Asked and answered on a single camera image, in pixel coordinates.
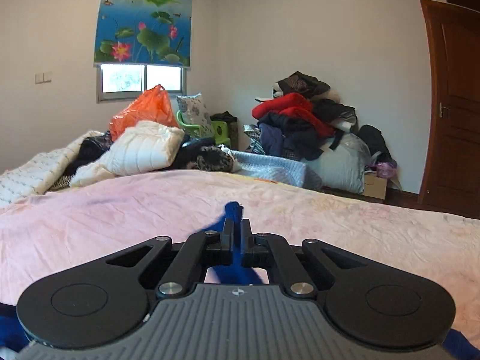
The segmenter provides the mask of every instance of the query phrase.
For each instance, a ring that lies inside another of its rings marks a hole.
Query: white puffer jacket
[[[97,161],[80,167],[70,186],[85,187],[115,176],[167,168],[172,165],[184,135],[176,127],[140,121],[135,127],[127,128]]]

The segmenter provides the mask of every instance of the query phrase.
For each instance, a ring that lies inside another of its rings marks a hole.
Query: light blue quilted blanket
[[[312,191],[320,191],[322,187],[320,176],[305,163],[242,151],[232,151],[232,154],[242,167],[236,173],[238,175],[277,181]]]

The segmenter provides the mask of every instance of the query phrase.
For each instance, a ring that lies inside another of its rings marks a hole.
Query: gray ribbed panel
[[[233,290],[244,290],[234,295]],[[130,336],[97,349],[67,351],[34,344],[19,360],[451,360],[441,347],[387,353],[333,330],[318,307],[278,286],[201,284],[163,300]]]

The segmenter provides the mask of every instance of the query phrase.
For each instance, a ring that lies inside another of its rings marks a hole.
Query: cardboard box
[[[377,177],[376,173],[365,175],[365,191],[364,196],[385,200],[387,192],[387,180]]]

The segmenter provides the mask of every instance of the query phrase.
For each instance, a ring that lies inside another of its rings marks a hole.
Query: light switch
[[[52,82],[52,72],[51,71],[43,73],[43,82],[44,83],[51,83]]]
[[[43,73],[35,74],[35,84],[41,84],[43,82]]]

